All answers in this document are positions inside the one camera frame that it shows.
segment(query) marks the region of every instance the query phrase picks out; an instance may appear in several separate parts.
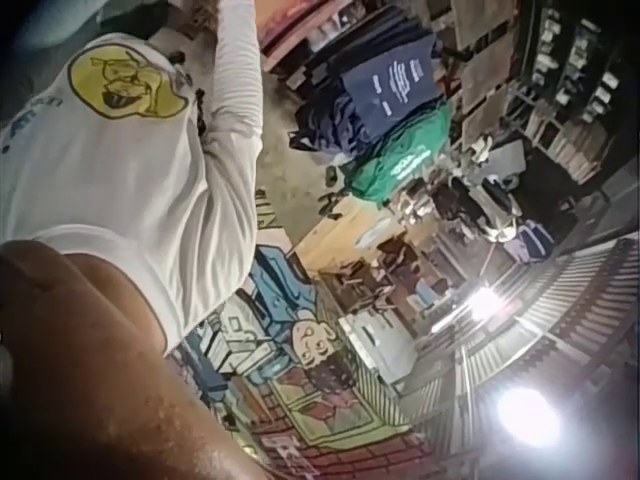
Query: person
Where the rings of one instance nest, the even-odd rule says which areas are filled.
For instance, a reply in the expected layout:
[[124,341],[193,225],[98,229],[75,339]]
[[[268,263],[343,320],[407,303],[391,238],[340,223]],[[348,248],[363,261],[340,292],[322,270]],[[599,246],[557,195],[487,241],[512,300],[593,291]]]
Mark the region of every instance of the person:
[[113,34],[0,135],[11,418],[31,461],[69,478],[263,478],[163,358],[242,284],[256,243],[254,1],[219,14],[204,100],[167,54]]

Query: painted wall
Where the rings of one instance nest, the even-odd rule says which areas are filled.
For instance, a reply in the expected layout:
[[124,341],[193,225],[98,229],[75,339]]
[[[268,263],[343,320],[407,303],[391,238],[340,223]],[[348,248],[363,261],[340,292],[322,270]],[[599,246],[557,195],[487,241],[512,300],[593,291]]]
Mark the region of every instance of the painted wall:
[[349,315],[344,323],[349,339],[362,346],[387,384],[411,373],[418,358],[414,340],[393,312],[361,312]]
[[292,478],[440,471],[353,350],[341,314],[292,253],[264,192],[256,202],[249,278],[173,363],[250,455]]

